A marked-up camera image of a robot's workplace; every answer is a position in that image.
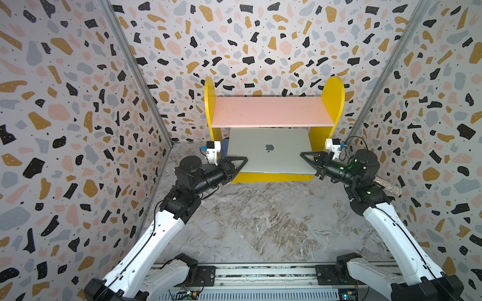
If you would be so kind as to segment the silver laptop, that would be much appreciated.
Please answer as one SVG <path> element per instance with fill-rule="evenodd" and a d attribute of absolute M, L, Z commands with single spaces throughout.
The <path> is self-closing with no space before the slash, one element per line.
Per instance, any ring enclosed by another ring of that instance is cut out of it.
<path fill-rule="evenodd" d="M 306 129 L 232 128 L 227 155 L 248 159 L 243 173 L 313 175 L 315 169 L 301 157 L 310 151 Z"/>

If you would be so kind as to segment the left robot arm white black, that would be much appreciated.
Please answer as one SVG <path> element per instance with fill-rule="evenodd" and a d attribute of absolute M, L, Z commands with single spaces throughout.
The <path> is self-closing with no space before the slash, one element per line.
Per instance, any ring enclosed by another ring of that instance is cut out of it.
<path fill-rule="evenodd" d="M 197 156 L 181 160 L 176 182 L 155 208 L 153 221 L 128 254 L 102 279 L 84 288 L 87 300 L 155 300 L 176 285 L 196 281 L 197 260 L 180 254 L 157 271 L 152 266 L 171 239 L 199 208 L 204 192 L 233 181 L 248 159 L 227 156 L 203 164 Z"/>

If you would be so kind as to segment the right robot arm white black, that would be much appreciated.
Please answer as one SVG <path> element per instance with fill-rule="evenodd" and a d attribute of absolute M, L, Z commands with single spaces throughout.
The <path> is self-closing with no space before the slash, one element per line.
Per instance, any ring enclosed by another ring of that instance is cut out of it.
<path fill-rule="evenodd" d="M 389 300 L 458 300 L 463 284 L 448 275 L 416 242 L 398 217 L 392 200 L 375 179 L 380 168 L 377 156 L 359 149 L 344 165 L 334 161 L 334 153 L 303 152 L 301 157 L 320 179 L 342 183 L 351 209 L 364 217 L 376 230 L 394 257 L 401 277 L 395 277 L 369 263 L 356 253 L 337 257 L 337 277 L 352 278 L 368 285 Z"/>

